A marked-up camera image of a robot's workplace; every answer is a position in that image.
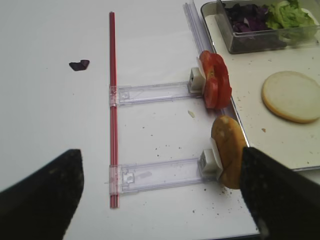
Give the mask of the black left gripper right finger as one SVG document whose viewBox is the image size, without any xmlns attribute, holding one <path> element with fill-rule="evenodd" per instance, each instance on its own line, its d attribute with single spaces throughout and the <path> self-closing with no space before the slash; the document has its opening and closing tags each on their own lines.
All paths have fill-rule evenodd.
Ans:
<svg viewBox="0 0 320 240">
<path fill-rule="evenodd" d="M 245 147 L 239 188 L 262 240 L 320 238 L 319 184 Z"/>
</svg>

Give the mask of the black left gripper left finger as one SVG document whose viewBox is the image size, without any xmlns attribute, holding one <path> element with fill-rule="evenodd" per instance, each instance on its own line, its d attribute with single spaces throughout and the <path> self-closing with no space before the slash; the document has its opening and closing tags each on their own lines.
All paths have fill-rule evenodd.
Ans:
<svg viewBox="0 0 320 240">
<path fill-rule="evenodd" d="M 62 240 L 84 190 L 82 153 L 69 149 L 0 193 L 2 240 Z"/>
</svg>

